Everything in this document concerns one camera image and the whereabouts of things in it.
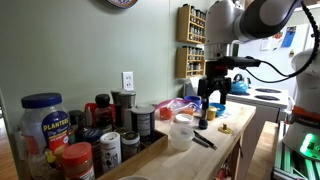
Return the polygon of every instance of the wooden counter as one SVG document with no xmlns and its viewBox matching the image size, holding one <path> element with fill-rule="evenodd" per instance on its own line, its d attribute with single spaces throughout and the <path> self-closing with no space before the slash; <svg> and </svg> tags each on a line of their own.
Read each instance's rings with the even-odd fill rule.
<svg viewBox="0 0 320 180">
<path fill-rule="evenodd" d="M 197 143 L 193 143 L 187 151 L 178 151 L 170 145 L 169 137 L 168 148 L 134 175 L 145 176 L 152 180 L 214 179 L 225 159 L 239 142 L 256 109 L 254 106 L 233 102 L 227 102 L 226 107 L 227 112 L 231 114 L 224 119 L 216 118 L 209 121 L 207 130 L 199 130 L 196 120 L 191 124 L 196 131 L 218 147 L 216 151 L 212 148 L 204 148 Z M 218 127 L 222 126 L 222 123 L 226 123 L 233 133 L 220 133 Z M 156 120 L 156 129 L 169 134 L 170 122 Z M 235 148 L 234 152 L 234 158 L 237 159 L 238 148 Z"/>
</svg>

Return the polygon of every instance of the electrical outlet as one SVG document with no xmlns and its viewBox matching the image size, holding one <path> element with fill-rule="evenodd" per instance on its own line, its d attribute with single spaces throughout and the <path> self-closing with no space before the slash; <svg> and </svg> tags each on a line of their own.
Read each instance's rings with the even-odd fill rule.
<svg viewBox="0 0 320 180">
<path fill-rule="evenodd" d="M 133 72 L 122 72 L 122 88 L 127 91 L 133 91 Z"/>
</svg>

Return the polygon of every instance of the cable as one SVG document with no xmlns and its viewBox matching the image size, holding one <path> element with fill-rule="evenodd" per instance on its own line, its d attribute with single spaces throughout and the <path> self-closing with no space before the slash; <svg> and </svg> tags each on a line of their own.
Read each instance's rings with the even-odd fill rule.
<svg viewBox="0 0 320 180">
<path fill-rule="evenodd" d="M 312 16 L 312 14 L 310 13 L 309 9 L 306 7 L 306 5 L 304 4 L 304 2 L 302 1 L 301 2 L 301 6 L 302 6 L 302 9 L 303 11 L 305 12 L 310 24 L 311 24 L 311 27 L 313 29 L 313 33 L 314 33 L 314 46 L 313 46 L 313 49 L 312 49 L 312 53 L 308 59 L 308 61 L 299 69 L 297 70 L 296 72 L 292 73 L 292 74 L 289 74 L 289 75 L 285 75 L 283 73 L 281 73 L 276 67 L 274 67 L 272 64 L 266 62 L 266 61 L 261 61 L 263 63 L 266 63 L 268 65 L 270 65 L 274 70 L 276 70 L 276 72 L 278 72 L 280 75 L 286 77 L 284 79 L 280 79 L 280 80 L 276 80 L 276 81 L 264 81 L 264 80 L 261 80 L 259 78 L 257 78 L 256 76 L 254 76 L 249 70 L 245 69 L 252 77 L 254 77 L 255 79 L 257 79 L 258 81 L 261 81 L 261 82 L 264 82 L 264 83 L 278 83 L 278 82 L 282 82 L 282 81 L 285 81 L 287 79 L 290 79 L 292 77 L 295 77 L 297 75 L 299 75 L 300 73 L 302 73 L 303 71 L 305 71 L 309 65 L 312 63 L 312 61 L 316 58 L 317 56 L 317 52 L 318 52 L 318 48 L 319 48 L 319 31 L 318 31 L 318 26 L 314 20 L 314 17 Z"/>
</svg>

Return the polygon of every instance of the red lid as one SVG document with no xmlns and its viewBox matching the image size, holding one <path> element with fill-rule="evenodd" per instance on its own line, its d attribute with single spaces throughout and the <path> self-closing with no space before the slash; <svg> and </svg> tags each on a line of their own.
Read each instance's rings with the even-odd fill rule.
<svg viewBox="0 0 320 180">
<path fill-rule="evenodd" d="M 64 166 L 77 166 L 92 157 L 91 145 L 87 142 L 76 143 L 68 146 L 62 153 Z"/>
</svg>

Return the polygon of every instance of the cabinet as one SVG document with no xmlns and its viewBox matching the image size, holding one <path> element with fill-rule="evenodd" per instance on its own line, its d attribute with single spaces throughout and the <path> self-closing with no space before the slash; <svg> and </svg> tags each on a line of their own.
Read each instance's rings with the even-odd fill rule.
<svg viewBox="0 0 320 180">
<path fill-rule="evenodd" d="M 178 41 L 204 44 L 205 13 L 184 5 L 178 12 Z"/>
<path fill-rule="evenodd" d="M 204 75 L 205 60 L 203 50 L 195 47 L 177 49 L 176 78 Z"/>
</svg>

